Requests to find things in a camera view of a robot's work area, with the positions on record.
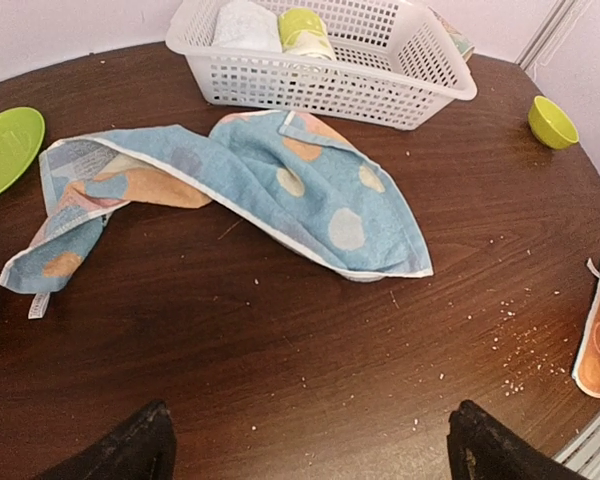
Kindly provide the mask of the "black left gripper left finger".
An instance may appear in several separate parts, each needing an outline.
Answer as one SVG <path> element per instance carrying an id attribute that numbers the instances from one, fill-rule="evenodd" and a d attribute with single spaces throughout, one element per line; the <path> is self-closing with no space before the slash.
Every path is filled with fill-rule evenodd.
<path id="1" fill-rule="evenodd" d="M 153 400 L 40 479 L 171 479 L 176 437 L 169 410 Z"/>

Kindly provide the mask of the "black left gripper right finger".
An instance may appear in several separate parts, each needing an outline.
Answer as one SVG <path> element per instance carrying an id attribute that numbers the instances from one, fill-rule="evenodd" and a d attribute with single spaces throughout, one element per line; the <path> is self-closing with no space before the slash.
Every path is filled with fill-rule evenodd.
<path id="1" fill-rule="evenodd" d="M 451 412 L 449 425 L 447 451 L 454 480 L 582 477 L 535 450 L 471 400 Z"/>

